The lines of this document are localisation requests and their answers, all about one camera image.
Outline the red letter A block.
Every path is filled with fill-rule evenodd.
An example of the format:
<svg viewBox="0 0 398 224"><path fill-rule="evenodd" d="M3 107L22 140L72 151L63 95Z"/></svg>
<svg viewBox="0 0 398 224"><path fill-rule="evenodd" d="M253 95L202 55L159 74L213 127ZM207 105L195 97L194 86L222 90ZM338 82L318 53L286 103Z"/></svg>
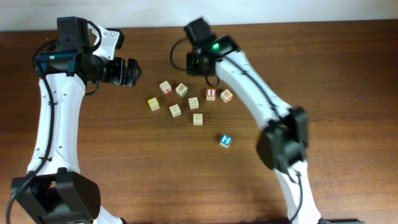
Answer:
<svg viewBox="0 0 398 224"><path fill-rule="evenodd" d="M167 95L172 92L172 87L168 81L164 81L159 85L163 94Z"/></svg>

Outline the yellow letter block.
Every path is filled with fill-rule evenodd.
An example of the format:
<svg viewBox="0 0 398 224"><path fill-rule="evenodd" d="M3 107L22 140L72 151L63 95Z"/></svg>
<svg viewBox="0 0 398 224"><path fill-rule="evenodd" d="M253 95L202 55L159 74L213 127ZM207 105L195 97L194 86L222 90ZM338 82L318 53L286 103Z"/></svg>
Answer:
<svg viewBox="0 0 398 224"><path fill-rule="evenodd" d="M152 111L155 111L160 108L159 102L156 97L147 100L147 102Z"/></svg>

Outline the blue number 2 block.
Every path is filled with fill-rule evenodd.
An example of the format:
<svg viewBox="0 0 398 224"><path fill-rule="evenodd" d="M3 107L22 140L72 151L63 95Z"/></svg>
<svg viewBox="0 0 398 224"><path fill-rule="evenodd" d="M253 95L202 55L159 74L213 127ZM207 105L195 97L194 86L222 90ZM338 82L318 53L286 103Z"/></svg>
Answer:
<svg viewBox="0 0 398 224"><path fill-rule="evenodd" d="M228 135L223 135L222 138L220 139L220 146L223 146L225 148L229 148L229 146L231 145L233 141L233 138L231 136Z"/></svg>

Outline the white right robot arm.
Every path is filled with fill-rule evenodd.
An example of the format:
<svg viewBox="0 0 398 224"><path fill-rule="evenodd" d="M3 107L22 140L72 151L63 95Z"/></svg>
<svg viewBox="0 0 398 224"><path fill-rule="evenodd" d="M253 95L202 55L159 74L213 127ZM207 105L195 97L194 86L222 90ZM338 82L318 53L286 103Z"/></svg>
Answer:
<svg viewBox="0 0 398 224"><path fill-rule="evenodd" d="M308 114L279 98L228 35L217 37L201 17L184 27L193 49L187 56L189 73L215 75L244 103L261 135L256 151L282 187L289 223L320 223L308 180Z"/></svg>

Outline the green letter B block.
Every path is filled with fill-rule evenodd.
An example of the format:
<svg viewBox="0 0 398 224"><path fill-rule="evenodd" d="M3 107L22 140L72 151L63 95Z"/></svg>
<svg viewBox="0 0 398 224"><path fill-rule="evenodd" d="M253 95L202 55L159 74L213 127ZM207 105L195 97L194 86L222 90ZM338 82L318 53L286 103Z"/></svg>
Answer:
<svg viewBox="0 0 398 224"><path fill-rule="evenodd" d="M179 96L184 97L188 93L188 88L181 83L176 87L175 91Z"/></svg>

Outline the blue letter H block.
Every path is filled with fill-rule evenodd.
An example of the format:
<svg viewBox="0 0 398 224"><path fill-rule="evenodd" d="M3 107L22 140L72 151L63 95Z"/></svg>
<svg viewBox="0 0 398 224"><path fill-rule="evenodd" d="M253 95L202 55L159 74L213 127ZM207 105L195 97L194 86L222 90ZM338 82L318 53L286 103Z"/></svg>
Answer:
<svg viewBox="0 0 398 224"><path fill-rule="evenodd" d="M197 97L189 98L188 104L191 110L195 110L199 108L199 102Z"/></svg>

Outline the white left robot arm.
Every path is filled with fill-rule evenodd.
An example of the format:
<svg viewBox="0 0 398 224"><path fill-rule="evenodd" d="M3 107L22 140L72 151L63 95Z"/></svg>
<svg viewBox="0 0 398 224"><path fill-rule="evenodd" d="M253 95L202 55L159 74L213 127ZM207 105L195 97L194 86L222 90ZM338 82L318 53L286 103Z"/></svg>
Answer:
<svg viewBox="0 0 398 224"><path fill-rule="evenodd" d="M39 127L26 175L12 180L11 202L36 223L123 223L102 206L98 185L80 173L78 122L89 84L134 86L142 70L135 59L115 56L124 42L119 29L60 17L57 31L32 57L39 76Z"/></svg>

